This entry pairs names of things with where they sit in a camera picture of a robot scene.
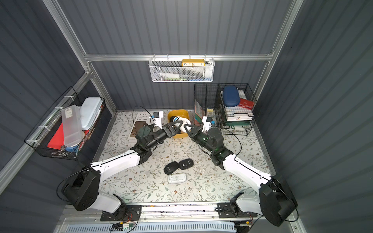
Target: yellow bowl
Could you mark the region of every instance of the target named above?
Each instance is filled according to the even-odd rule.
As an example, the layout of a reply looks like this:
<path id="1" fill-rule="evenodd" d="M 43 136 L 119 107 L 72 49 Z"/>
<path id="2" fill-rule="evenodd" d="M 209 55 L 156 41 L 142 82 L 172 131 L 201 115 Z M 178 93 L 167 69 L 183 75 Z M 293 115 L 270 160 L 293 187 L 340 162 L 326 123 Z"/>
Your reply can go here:
<path id="1" fill-rule="evenodd" d="M 170 122 L 170 118 L 172 116 L 179 116 L 179 117 L 184 117 L 184 118 L 187 118 L 188 120 L 189 119 L 189 113 L 187 110 L 184 110 L 184 109 L 180 109 L 180 110 L 172 110 L 168 113 L 167 117 L 168 117 L 168 122 Z M 179 134 L 176 134 L 175 136 L 173 136 L 173 138 L 185 138 L 187 137 L 188 134 L 187 133 L 179 133 Z"/>

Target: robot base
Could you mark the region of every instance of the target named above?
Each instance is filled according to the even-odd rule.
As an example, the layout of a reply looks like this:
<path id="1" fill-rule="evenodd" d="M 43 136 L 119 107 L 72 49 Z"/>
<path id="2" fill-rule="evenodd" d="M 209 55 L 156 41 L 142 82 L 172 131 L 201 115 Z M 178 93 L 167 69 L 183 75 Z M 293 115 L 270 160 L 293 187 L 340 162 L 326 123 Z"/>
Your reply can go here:
<path id="1" fill-rule="evenodd" d="M 231 210 L 231 203 L 230 202 L 219 202 L 217 204 L 217 209 L 219 213 L 219 218 L 236 218 L 236 217 L 257 217 L 257 213 L 246 212 L 244 214 L 235 215 L 235 213 Z"/>
<path id="2" fill-rule="evenodd" d="M 131 221 L 138 221 L 141 214 L 141 207 L 141 205 L 127 205 L 124 208 L 119 207 L 114 213 L 102 211 L 100 221 L 125 221 L 127 220 L 127 216 L 131 217 L 131 214 Z"/>

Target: book cover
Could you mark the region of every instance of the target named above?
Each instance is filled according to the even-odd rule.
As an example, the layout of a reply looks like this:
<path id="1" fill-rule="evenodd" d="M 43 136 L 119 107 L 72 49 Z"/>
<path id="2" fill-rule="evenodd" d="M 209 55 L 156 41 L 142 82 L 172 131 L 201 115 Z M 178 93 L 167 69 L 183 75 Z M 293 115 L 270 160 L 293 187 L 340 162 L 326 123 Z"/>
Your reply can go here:
<path id="1" fill-rule="evenodd" d="M 129 142 L 136 142 L 137 130 L 141 129 L 145 124 L 150 125 L 150 115 L 147 112 L 139 112 L 135 119 L 135 127 L 132 127 L 130 134 L 128 135 Z"/>
<path id="2" fill-rule="evenodd" d="M 197 102 L 196 99 L 194 99 L 194 124 L 198 125 L 202 123 L 202 118 L 205 116 L 203 108 L 201 105 Z"/>

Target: black wire basket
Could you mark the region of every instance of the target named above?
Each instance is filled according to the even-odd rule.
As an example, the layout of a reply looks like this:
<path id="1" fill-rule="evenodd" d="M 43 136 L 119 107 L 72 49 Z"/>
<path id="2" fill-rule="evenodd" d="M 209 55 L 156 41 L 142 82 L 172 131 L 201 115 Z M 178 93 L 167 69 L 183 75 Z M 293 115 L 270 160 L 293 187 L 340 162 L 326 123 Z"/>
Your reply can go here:
<path id="1" fill-rule="evenodd" d="M 247 110 L 238 106 L 230 108 L 225 107 L 223 104 L 222 93 L 224 87 L 227 85 L 237 87 L 240 98 L 253 101 L 254 107 L 252 110 Z M 223 135 L 231 134 L 231 132 L 235 135 L 248 135 L 255 125 L 253 111 L 257 101 L 253 91 L 247 83 L 195 84 L 194 99 L 194 109 L 196 109 L 195 102 L 198 102 L 204 111 L 204 115 L 212 117 L 216 126 L 222 129 Z M 252 116 L 253 119 L 248 121 L 227 121 L 227 117 L 233 117 L 235 113 L 246 113 L 248 116 Z"/>
<path id="2" fill-rule="evenodd" d="M 71 105 L 74 105 L 74 104 L 76 106 L 81 106 L 83 104 L 84 100 L 88 97 L 92 97 L 92 96 L 88 96 L 88 95 L 84 95 L 84 94 L 81 94 L 81 93 L 74 92 L 74 94 L 72 94 L 72 96 L 69 97 L 66 100 L 66 102 L 63 103 L 63 105 L 61 107 L 62 108 L 67 108 L 67 107 L 69 107 Z M 43 119 L 41 119 L 38 122 L 38 124 L 34 127 L 34 129 L 29 133 L 29 135 L 27 135 L 27 137 L 25 139 L 25 143 L 27 145 L 31 146 L 35 150 L 35 152 L 38 153 L 40 156 L 78 161 L 79 157 L 81 155 L 82 147 L 84 146 L 85 142 L 90 139 L 90 137 L 91 137 L 91 135 L 92 135 L 92 133 L 93 133 L 95 127 L 96 127 L 96 124 L 100 120 L 102 112 L 105 108 L 105 100 L 103 98 L 102 98 L 102 100 L 103 100 L 103 102 L 102 102 L 101 107 L 100 107 L 99 116 L 97 117 L 96 121 L 93 123 L 93 125 L 91 126 L 89 131 L 86 133 L 83 140 L 79 143 L 76 152 L 66 151 L 64 148 L 53 149 L 53 148 L 47 147 L 48 143 L 50 142 L 50 140 L 52 139 L 52 137 L 54 136 L 57 129 L 60 127 L 60 125 L 62 123 L 61 111 L 57 111 L 51 117 L 51 119 L 45 125 L 46 127 L 44 127 L 43 130 L 41 131 L 41 133 L 37 136 L 36 140 L 29 141 L 28 139 L 30 138 L 30 136 L 32 135 L 34 130 L 40 125 L 41 121 L 44 119 L 46 114 L 48 112 L 50 112 L 50 110 L 47 111 L 47 113 L 44 114 Z"/>

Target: floral tabletop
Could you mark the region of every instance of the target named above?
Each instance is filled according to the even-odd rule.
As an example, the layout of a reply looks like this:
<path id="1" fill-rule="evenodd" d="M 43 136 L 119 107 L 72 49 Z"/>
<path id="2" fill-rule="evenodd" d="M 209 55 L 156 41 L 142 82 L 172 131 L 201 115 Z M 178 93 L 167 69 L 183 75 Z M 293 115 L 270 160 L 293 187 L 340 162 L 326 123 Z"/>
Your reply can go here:
<path id="1" fill-rule="evenodd" d="M 105 144 L 101 160 L 127 151 L 131 144 L 127 140 L 132 129 L 132 112 L 119 112 Z M 267 162 L 254 130 L 248 136 L 238 136 L 242 144 L 239 158 L 255 168 L 268 172 Z M 224 145 L 237 153 L 238 140 L 233 135 L 224 136 Z M 193 167 L 184 172 L 187 181 L 169 184 L 164 167 L 173 161 L 191 158 Z M 215 166 L 210 157 L 203 153 L 189 137 L 166 139 L 158 145 L 152 156 L 143 164 L 121 171 L 100 184 L 100 191 L 117 194 L 125 202 L 186 202 L 186 201 L 227 201 L 239 191 L 254 192 L 253 189 L 230 172 Z"/>

